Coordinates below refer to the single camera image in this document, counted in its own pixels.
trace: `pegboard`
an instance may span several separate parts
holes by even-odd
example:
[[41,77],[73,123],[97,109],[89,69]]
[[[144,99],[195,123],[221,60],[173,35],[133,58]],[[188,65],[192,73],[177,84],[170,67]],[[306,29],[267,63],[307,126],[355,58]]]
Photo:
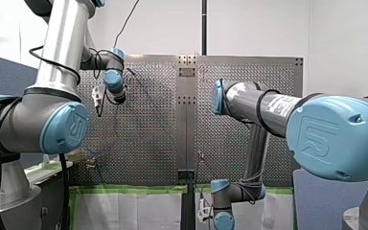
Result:
[[[126,102],[105,103],[101,118],[96,115],[91,92],[103,77],[95,80],[92,71],[81,71],[79,94],[88,108],[90,125],[72,171],[74,183],[171,185],[178,182],[177,171],[182,165],[198,168],[198,183],[209,183],[213,178],[238,180],[243,173],[248,130],[234,119],[212,114],[213,83],[219,78],[260,81],[300,96],[300,64],[302,60],[295,57],[196,57],[192,63],[195,80],[180,87],[183,59],[127,56],[126,68],[136,76],[124,72]],[[180,118],[179,96],[187,93],[186,87],[195,89],[190,90],[194,113],[187,113],[194,119]],[[185,138],[179,135],[183,127]],[[289,186],[294,165],[287,143],[274,137],[270,141],[264,182]],[[180,154],[183,146],[187,159]]]
[[81,71],[79,94],[90,124],[72,172],[76,184],[164,185],[176,183],[177,57],[128,57],[126,101],[104,103],[98,117],[91,98],[93,71]]

